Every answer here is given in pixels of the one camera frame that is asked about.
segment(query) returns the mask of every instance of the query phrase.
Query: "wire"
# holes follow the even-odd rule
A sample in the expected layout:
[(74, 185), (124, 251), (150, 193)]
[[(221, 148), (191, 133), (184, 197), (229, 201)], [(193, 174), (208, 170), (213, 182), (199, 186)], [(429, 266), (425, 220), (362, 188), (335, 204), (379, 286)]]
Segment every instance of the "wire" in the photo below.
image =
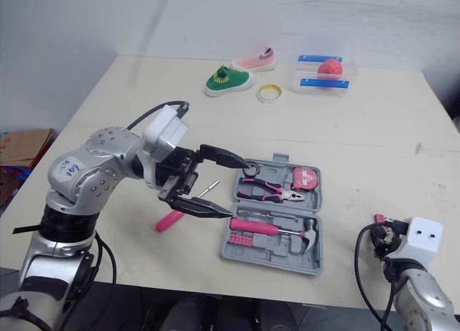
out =
[(387, 319), (390, 315), (391, 305), (393, 304), (393, 299), (395, 298), (396, 283), (394, 281), (391, 281), (390, 284), (390, 298), (388, 299), (387, 308), (385, 309), (385, 313), (383, 314), (382, 323), (380, 324), (380, 331), (385, 331), (385, 325), (387, 324)]
[(85, 291), (80, 295), (78, 300), (75, 301), (73, 306), (68, 311), (67, 316), (65, 317), (65, 319), (64, 319), (63, 323), (61, 324), (59, 330), (64, 330), (65, 329), (65, 326), (68, 324), (70, 318), (73, 315), (73, 312), (78, 307), (80, 302), (86, 297), (87, 293), (89, 292), (89, 289), (93, 286), (94, 279), (96, 278), (96, 275), (98, 274), (99, 266), (101, 265), (101, 261), (102, 261), (102, 253), (104, 252), (104, 248), (102, 247), (101, 238), (99, 236), (94, 237), (94, 238), (96, 239), (96, 242), (98, 244), (98, 258), (96, 260), (96, 264), (92, 268), (93, 271), (91, 272), (90, 281), (88, 282), (88, 286), (85, 288)]
[(174, 106), (174, 105), (180, 105), (181, 110), (178, 110), (178, 117), (182, 118), (185, 112), (188, 111), (188, 102), (187, 101), (168, 101), (167, 103), (161, 103), (160, 105), (155, 106), (154, 108), (149, 109), (147, 112), (145, 112), (143, 115), (141, 115), (138, 119), (133, 121), (131, 124), (129, 124), (126, 128), (128, 130), (131, 130), (134, 128), (137, 124), (139, 124), (141, 121), (146, 119), (146, 117), (150, 116), (152, 113), (160, 110), (164, 106)]
[(366, 303), (367, 307), (369, 308), (369, 311), (374, 315), (375, 319), (379, 321), (380, 324), (383, 324), (383, 330), (387, 329), (387, 331), (393, 331), (391, 327), (389, 327), (385, 321), (383, 322), (383, 319), (379, 316), (375, 308), (372, 306), (371, 302), (367, 298), (366, 292), (364, 291), (364, 288), (361, 283), (361, 277), (359, 276), (359, 248), (361, 247), (361, 240), (364, 235), (369, 229), (375, 228), (375, 227), (380, 227), (381, 225), (385, 225), (385, 222), (377, 222), (373, 223), (371, 225), (367, 225), (366, 227), (362, 228), (361, 231), (358, 234), (358, 238), (356, 240), (356, 247), (354, 248), (354, 275), (356, 277), (356, 282), (358, 284), (359, 292), (361, 292), (362, 298), (364, 302)]
[(112, 252), (112, 250), (109, 248), (109, 246), (101, 239), (99, 234), (96, 232), (96, 241), (98, 241), (98, 244), (101, 244), (101, 246), (107, 251), (110, 257), (110, 262), (112, 263), (112, 283), (110, 286), (110, 292), (109, 292), (109, 297), (106, 300), (106, 303), (104, 307), (101, 309), (99, 314), (96, 316), (96, 318), (93, 319), (93, 321), (89, 324), (88, 329), (92, 330), (94, 327), (98, 324), (98, 322), (101, 320), (103, 315), (106, 313), (107, 309), (109, 308), (110, 302), (112, 300), (112, 296), (114, 295), (114, 286), (116, 284), (116, 262), (115, 262), (115, 257)]

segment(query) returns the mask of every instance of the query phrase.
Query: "pink tape measure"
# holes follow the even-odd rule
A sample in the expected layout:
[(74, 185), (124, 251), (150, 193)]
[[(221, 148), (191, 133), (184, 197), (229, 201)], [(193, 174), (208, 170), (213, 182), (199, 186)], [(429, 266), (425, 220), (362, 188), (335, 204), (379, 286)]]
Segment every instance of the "pink tape measure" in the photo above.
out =
[(318, 175), (306, 167), (298, 167), (293, 171), (293, 189), (310, 191), (318, 186)]

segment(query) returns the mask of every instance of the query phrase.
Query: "children's shoe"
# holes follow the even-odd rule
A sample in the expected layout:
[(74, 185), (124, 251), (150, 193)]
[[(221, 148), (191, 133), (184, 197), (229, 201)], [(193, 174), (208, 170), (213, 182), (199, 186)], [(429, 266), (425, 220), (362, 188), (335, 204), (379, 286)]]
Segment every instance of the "children's shoe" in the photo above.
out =
[(232, 60), (230, 66), (235, 70), (250, 71), (253, 73), (273, 70), (276, 68), (275, 51), (271, 47), (268, 47), (258, 56), (243, 60)]
[(235, 71), (223, 65), (209, 78), (204, 93), (216, 97), (229, 92), (238, 92), (252, 86), (252, 73)]

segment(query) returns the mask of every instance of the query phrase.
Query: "screwdriver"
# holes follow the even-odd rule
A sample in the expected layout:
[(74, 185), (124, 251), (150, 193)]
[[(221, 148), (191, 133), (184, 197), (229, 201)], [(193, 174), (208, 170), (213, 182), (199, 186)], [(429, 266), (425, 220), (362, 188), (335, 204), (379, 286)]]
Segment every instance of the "screwdriver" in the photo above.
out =
[[(211, 191), (218, 183), (219, 181), (216, 180), (211, 185), (209, 185), (204, 191), (202, 191), (202, 193), (199, 194), (197, 197), (200, 198), (207, 192)], [(183, 216), (184, 213), (182, 213), (181, 211), (173, 210), (171, 213), (167, 214), (164, 218), (157, 222), (157, 224), (155, 225), (155, 229), (158, 232), (164, 232), (174, 223), (178, 222)]]
[(279, 234), (288, 234), (290, 236), (305, 237), (305, 232), (293, 232), (291, 230), (285, 230), (277, 227), (276, 225), (269, 225), (268, 223), (261, 223), (255, 221), (239, 220), (238, 218), (232, 218), (230, 221), (230, 229), (242, 230), (244, 232), (266, 234), (268, 236), (277, 236)]

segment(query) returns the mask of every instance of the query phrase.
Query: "roll of tape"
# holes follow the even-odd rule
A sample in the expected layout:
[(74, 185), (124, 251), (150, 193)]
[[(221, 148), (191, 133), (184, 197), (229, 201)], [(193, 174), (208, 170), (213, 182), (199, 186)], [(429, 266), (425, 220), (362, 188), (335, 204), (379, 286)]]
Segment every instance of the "roll of tape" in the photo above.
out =
[[(264, 90), (275, 90), (277, 95), (274, 98), (265, 98), (262, 94)], [(276, 103), (278, 100), (281, 99), (281, 88), (277, 85), (263, 85), (259, 92), (257, 92), (257, 98), (261, 103)]]

